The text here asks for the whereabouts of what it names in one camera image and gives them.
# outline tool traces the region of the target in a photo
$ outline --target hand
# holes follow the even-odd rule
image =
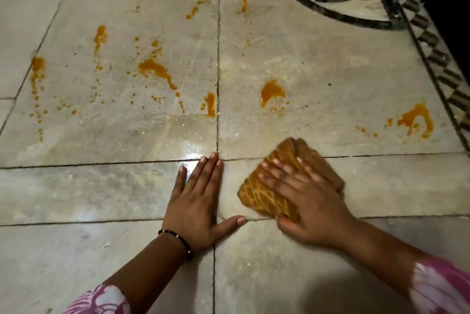
[[[259,174],[260,180],[299,209],[299,224],[279,217],[278,227],[300,242],[341,249],[357,219],[326,180],[300,158],[297,160],[309,176],[278,159],[261,164],[266,173]]]
[[[243,216],[216,224],[215,212],[222,181],[223,163],[217,153],[202,157],[186,182],[181,166],[163,218],[162,229],[183,237],[194,253],[200,252],[246,223]]]

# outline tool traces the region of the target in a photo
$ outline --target forearm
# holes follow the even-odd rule
[[[357,220],[341,250],[409,299],[415,264],[426,256],[421,250]]]
[[[145,314],[186,259],[180,240],[161,234],[105,281],[126,296],[132,314]]]

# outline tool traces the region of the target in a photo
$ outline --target left hand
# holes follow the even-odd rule
[[[201,252],[246,223],[243,216],[217,224],[215,211],[223,163],[213,152],[202,157],[186,182],[188,170],[182,165],[163,218],[162,229],[172,230],[184,238],[194,253]]]

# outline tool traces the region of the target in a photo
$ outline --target wet floor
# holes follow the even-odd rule
[[[291,243],[241,205],[243,179],[289,136],[328,158],[355,215],[470,268],[459,248],[470,223],[456,216],[470,213],[466,145],[389,0],[0,6],[9,312],[59,313],[107,278],[156,234],[179,164],[191,170],[212,151],[226,161],[219,218],[251,222],[216,249],[215,267],[212,253],[184,267],[155,312],[309,313],[327,305],[309,291],[336,296],[351,281],[341,297],[360,298],[354,312],[408,310],[343,258]]]

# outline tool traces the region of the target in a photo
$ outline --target pink and white patterned sleeve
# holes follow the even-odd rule
[[[131,308],[118,287],[100,284],[78,297],[63,314],[131,314]]]
[[[410,299],[421,314],[469,314],[470,275],[429,256],[414,267]]]

